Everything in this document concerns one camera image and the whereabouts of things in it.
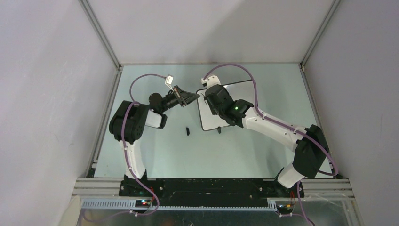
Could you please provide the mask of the black framed whiteboard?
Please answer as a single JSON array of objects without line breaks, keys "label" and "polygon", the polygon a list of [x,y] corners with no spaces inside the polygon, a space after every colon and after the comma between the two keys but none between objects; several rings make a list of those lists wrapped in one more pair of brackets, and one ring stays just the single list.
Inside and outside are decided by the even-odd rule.
[{"label": "black framed whiteboard", "polygon": [[[250,103],[255,103],[254,87],[251,80],[225,84],[223,87],[227,89],[233,101],[243,99]],[[217,129],[218,127],[228,127],[229,124],[225,120],[221,119],[218,115],[213,115],[211,113],[211,110],[204,99],[205,92],[206,89],[199,89],[196,91],[196,94],[200,95],[200,98],[197,99],[197,104],[202,129],[204,131],[210,131]]]}]

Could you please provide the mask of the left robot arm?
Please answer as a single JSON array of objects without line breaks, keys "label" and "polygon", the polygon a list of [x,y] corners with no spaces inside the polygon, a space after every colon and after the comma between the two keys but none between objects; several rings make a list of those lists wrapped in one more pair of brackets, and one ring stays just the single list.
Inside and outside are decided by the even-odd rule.
[{"label": "left robot arm", "polygon": [[164,112],[177,105],[185,107],[199,98],[199,94],[174,86],[164,96],[152,93],[147,105],[127,100],[122,101],[119,105],[109,123],[109,131],[124,150],[127,161],[125,175],[128,178],[136,178],[131,183],[130,189],[137,196],[143,196],[149,190],[148,182],[141,179],[146,173],[146,168],[138,140],[141,138],[144,128],[163,129],[168,119]]}]

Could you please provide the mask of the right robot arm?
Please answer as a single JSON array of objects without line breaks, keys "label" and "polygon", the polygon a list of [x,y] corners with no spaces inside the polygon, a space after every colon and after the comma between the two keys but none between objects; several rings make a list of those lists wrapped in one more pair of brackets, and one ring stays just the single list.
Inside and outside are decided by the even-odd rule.
[{"label": "right robot arm", "polygon": [[229,126],[253,130],[291,149],[294,158],[277,175],[274,192],[285,197],[293,186],[303,178],[315,178],[329,153],[322,129],[288,125],[286,122],[266,114],[244,99],[234,100],[226,87],[215,84],[206,88],[204,100],[210,112]]}]

